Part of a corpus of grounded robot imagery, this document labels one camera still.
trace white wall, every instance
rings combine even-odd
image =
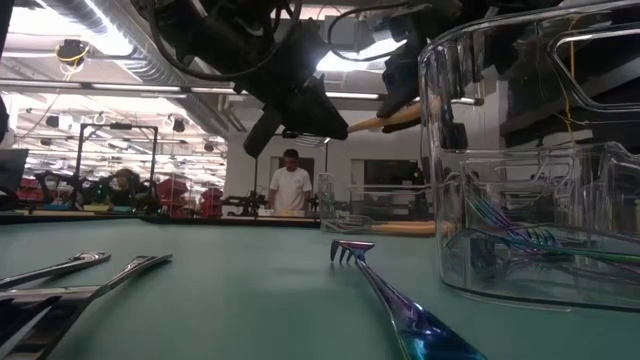
[[[375,116],[373,112],[347,111],[343,117],[348,123],[364,120]],[[227,178],[224,187],[225,195],[244,196],[253,189],[254,159],[248,156],[242,144],[244,135],[231,136],[228,143]],[[318,184],[318,174],[324,172],[324,148],[309,149],[296,146],[290,140],[274,137],[258,161],[258,186],[265,189],[269,186],[270,160],[274,156],[282,156],[288,148],[295,148],[300,157],[315,160],[314,191]],[[381,132],[363,131],[354,133],[345,141],[333,140],[329,143],[328,167],[329,173],[335,175],[345,185],[351,184],[352,160],[380,159],[380,160],[419,160],[420,158],[420,128],[383,134]],[[339,199],[347,199],[346,192],[338,192]]]

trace clear plastic container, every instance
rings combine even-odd
[[[435,232],[429,186],[345,185],[328,173],[319,174],[318,181],[323,231],[409,236]]]
[[[558,7],[425,49],[422,156],[445,284],[640,311],[640,158],[627,151],[640,136],[625,136],[640,130],[639,19],[638,1]]]

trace green table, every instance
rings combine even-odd
[[[94,302],[50,359],[398,358],[364,277],[355,266],[330,264],[336,237],[137,219],[7,225],[0,226],[0,277],[101,250],[113,254],[109,262],[32,286],[102,284],[136,255],[174,254]],[[369,264],[491,360],[635,358],[638,315],[472,300],[440,283],[433,239],[353,239],[376,242]]]

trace white t-shirt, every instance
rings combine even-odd
[[[312,190],[309,173],[300,168],[296,171],[276,170],[270,187],[276,191],[273,201],[276,215],[282,215],[284,211],[304,210],[304,193]]]

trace man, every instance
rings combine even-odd
[[[311,198],[311,190],[309,173],[298,168],[298,152],[294,149],[285,151],[284,167],[273,174],[269,191],[269,205],[274,209],[275,215],[305,210]]]

